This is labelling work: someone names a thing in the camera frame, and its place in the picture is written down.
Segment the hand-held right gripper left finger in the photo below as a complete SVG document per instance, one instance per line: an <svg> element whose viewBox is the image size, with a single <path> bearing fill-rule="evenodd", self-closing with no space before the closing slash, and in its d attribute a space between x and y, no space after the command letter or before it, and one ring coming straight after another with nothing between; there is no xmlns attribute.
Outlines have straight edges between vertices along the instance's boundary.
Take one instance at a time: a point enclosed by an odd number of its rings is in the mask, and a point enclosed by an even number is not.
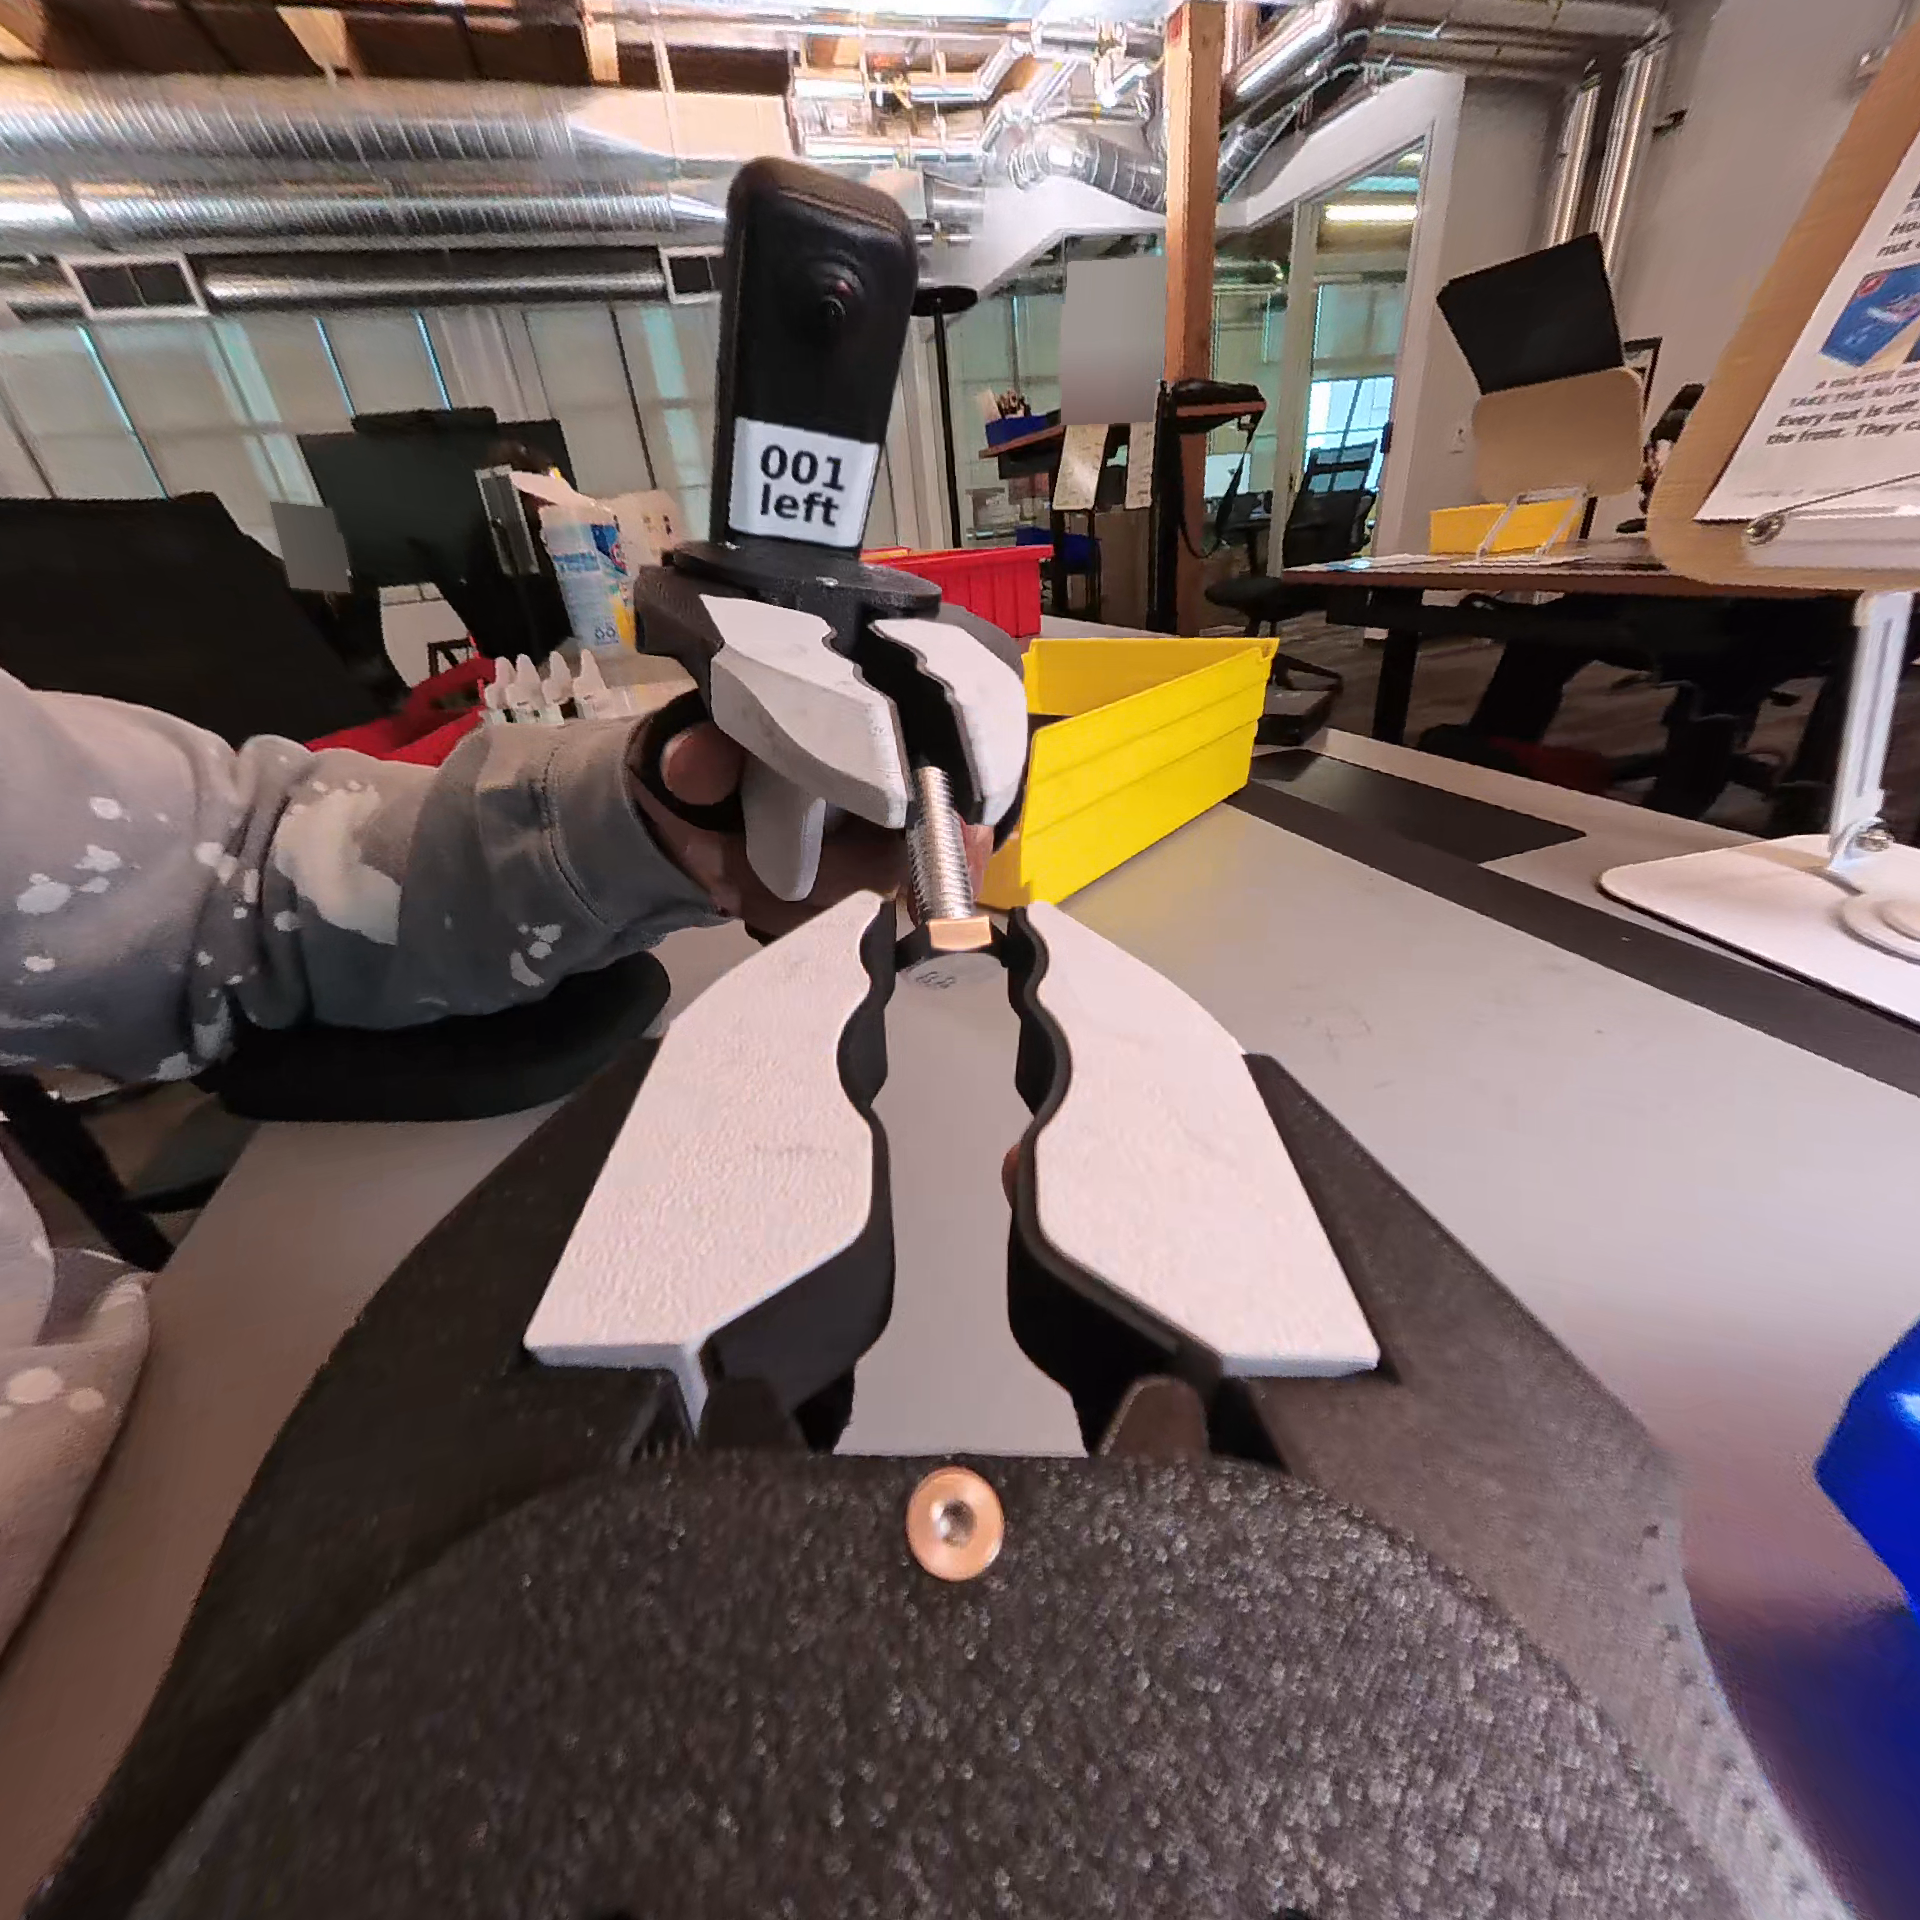
<svg viewBox="0 0 1920 1920"><path fill-rule="evenodd" d="M526 1326L544 1364L672 1371L781 1410L847 1382L891 1315L875 1115L896 902L847 896L709 983L660 1037Z"/></svg>

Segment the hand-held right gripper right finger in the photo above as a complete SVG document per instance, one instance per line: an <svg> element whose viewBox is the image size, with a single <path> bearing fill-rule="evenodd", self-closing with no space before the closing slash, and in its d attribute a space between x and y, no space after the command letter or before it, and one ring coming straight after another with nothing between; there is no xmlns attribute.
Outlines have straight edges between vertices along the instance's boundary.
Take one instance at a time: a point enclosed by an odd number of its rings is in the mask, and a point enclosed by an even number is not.
<svg viewBox="0 0 1920 1920"><path fill-rule="evenodd" d="M1381 1337L1264 1101L1175 980L1061 908L1004 923L1019 1015L1009 1327L1104 1442L1140 1382L1353 1382Z"/></svg>

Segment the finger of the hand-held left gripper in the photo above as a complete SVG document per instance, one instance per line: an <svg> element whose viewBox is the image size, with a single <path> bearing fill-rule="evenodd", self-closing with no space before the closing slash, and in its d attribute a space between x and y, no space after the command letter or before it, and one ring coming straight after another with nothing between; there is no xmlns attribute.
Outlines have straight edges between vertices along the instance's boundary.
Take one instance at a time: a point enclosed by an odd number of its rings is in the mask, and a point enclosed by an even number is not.
<svg viewBox="0 0 1920 1920"><path fill-rule="evenodd" d="M875 693L896 710L905 769L945 769L959 819L1004 841L1030 782L1013 636L983 618L875 618Z"/></svg>
<svg viewBox="0 0 1920 1920"><path fill-rule="evenodd" d="M891 701L838 652L830 618L742 596L703 596L715 628L709 704L747 752L747 867L805 902L825 867L830 819L905 828L905 752Z"/></svg>

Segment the silver hex bolt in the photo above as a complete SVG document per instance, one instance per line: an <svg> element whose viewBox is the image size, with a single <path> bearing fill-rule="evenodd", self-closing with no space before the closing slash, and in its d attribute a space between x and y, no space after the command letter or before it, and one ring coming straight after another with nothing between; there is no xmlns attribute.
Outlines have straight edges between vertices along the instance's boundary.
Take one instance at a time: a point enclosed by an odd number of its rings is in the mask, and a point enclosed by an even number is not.
<svg viewBox="0 0 1920 1920"><path fill-rule="evenodd" d="M911 764L905 879L911 879L917 918L983 917L978 881L974 881L974 854L968 854L968 828L954 805L950 769L939 769L926 755Z"/></svg>

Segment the yellow plastic bin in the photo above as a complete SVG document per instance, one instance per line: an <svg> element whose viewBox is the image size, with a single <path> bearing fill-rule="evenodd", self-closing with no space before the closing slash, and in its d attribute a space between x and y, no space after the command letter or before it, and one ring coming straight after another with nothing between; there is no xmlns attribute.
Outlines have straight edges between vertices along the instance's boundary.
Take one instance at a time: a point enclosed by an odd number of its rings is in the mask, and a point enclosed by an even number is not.
<svg viewBox="0 0 1920 1920"><path fill-rule="evenodd" d="M991 854L991 912L1070 902L1231 797L1250 778L1269 636L1035 636L1023 652L1030 782Z"/></svg>

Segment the blue plastic bin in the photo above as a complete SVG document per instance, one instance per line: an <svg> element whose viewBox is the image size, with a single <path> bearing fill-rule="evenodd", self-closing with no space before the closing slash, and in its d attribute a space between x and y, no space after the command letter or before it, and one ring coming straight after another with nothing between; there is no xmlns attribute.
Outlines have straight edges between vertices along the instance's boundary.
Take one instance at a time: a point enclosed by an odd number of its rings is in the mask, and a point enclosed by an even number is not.
<svg viewBox="0 0 1920 1920"><path fill-rule="evenodd" d="M1852 1390L1819 1462L1819 1488L1920 1609L1920 1326Z"/></svg>

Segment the person's left forearm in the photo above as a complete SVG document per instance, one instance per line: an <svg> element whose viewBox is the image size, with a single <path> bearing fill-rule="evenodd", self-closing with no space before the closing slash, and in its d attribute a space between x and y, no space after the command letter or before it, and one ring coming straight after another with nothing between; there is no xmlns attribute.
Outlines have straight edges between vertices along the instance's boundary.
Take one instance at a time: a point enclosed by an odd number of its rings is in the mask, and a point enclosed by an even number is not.
<svg viewBox="0 0 1920 1920"><path fill-rule="evenodd" d="M176 1081L247 1027L487 1019L715 923L638 797L638 721L443 765L0 679L0 1065Z"/></svg>

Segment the red plastic bin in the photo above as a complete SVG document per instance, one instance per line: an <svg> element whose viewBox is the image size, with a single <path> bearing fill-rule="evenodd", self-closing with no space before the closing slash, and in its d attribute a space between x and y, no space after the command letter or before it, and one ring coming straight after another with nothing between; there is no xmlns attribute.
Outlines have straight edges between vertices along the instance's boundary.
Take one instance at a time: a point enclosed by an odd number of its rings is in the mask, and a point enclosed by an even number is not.
<svg viewBox="0 0 1920 1920"><path fill-rule="evenodd" d="M950 607L968 607L999 631L1043 636L1043 581L1055 559L1053 543L984 543L984 549L864 549L864 561L911 570L939 587Z"/></svg>

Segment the white plastic bottle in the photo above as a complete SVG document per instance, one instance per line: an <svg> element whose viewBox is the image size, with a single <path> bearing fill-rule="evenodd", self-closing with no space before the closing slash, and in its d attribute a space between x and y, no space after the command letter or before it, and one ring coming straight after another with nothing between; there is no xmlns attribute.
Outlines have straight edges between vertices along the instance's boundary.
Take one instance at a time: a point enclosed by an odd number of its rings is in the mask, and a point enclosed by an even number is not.
<svg viewBox="0 0 1920 1920"><path fill-rule="evenodd" d="M604 503L544 503L541 543L550 554L576 646L631 652L638 618L618 515Z"/></svg>

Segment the row of small white parts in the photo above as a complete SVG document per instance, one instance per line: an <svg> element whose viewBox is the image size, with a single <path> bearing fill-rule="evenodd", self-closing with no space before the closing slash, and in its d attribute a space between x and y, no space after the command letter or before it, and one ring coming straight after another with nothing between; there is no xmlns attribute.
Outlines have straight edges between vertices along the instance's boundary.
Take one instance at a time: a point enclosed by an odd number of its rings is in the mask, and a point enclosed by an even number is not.
<svg viewBox="0 0 1920 1920"><path fill-rule="evenodd" d="M483 729L503 725L570 725L570 721L612 721L638 717L631 693L604 679L604 654L580 652L568 661L552 652L544 664L530 654L491 661L491 679L483 683L481 721Z"/></svg>

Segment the black office chair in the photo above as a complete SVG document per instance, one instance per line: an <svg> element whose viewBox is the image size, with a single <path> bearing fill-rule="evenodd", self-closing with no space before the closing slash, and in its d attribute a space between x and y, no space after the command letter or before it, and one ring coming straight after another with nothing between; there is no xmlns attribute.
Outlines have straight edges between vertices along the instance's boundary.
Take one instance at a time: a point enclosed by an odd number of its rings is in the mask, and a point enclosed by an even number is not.
<svg viewBox="0 0 1920 1920"><path fill-rule="evenodd" d="M4 1074L4 1141L59 1191L109 1253L142 1272L172 1260L157 1211L199 1210L258 1123L457 1123L520 1115L570 1097L644 1047L672 1005L672 970L638 952L568 977L544 1000L487 1019L422 1027L247 1027L237 1051L197 1076L212 1141L197 1177L128 1191L74 1101L27 1074Z"/></svg>
<svg viewBox="0 0 1920 1920"><path fill-rule="evenodd" d="M1377 450L1377 436L1307 450L1290 515L1269 536L1269 570L1247 570L1211 588L1211 606L1247 618L1250 642L1281 636L1290 618L1325 607L1325 588L1295 587L1290 570L1349 561L1365 549L1377 513ZM1304 747L1329 725L1339 693L1343 679L1329 664L1276 646L1255 743Z"/></svg>

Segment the red plastic tub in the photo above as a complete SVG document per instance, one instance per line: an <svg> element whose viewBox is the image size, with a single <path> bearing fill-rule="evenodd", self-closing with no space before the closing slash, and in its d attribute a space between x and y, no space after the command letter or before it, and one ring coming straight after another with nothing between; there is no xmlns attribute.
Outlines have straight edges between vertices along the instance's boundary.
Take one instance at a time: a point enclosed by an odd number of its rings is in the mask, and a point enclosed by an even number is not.
<svg viewBox="0 0 1920 1920"><path fill-rule="evenodd" d="M457 743L483 725L487 683L491 683L491 661L470 654L414 683L409 697L389 717L319 733L305 747L443 765L457 752Z"/></svg>

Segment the wooden desk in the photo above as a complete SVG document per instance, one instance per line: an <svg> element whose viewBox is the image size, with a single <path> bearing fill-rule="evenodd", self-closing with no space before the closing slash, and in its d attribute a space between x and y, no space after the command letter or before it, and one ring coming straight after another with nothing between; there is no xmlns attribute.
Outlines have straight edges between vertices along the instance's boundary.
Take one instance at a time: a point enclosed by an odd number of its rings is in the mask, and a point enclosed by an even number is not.
<svg viewBox="0 0 1920 1920"><path fill-rule="evenodd" d="M1811 587L1706 587L1656 559L1353 559L1290 566L1334 628L1381 631L1371 738L1405 743L1422 646L1497 642L1503 661L1460 725L1419 733L1422 752L1522 769L1648 782L1648 809L1706 819L1725 783L1766 797L1766 832L1827 819L1854 606ZM1664 743L1642 755L1547 747L1569 683L1611 664L1669 693Z"/></svg>

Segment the black computer monitor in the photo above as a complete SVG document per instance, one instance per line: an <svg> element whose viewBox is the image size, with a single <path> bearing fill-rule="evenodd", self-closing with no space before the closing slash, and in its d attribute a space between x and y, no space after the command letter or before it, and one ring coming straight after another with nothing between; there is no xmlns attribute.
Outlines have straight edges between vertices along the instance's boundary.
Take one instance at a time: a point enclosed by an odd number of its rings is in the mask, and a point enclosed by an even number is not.
<svg viewBox="0 0 1920 1920"><path fill-rule="evenodd" d="M1625 332L1597 230L1510 253L1435 289L1435 312L1479 396L1625 366Z"/></svg>

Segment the instruction sheet stand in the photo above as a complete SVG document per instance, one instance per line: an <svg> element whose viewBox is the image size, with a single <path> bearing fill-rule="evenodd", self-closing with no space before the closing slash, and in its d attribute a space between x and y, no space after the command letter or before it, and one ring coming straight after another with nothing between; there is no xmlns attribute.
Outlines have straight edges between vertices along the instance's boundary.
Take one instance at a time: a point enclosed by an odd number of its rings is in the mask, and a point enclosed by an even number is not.
<svg viewBox="0 0 1920 1920"><path fill-rule="evenodd" d="M1906 28L1714 360L1648 524L1672 575L1854 606L1827 828L1598 875L1625 908L1904 1023L1920 1019L1920 854L1884 828L1884 755L1920 587L1917 262L1920 34Z"/></svg>

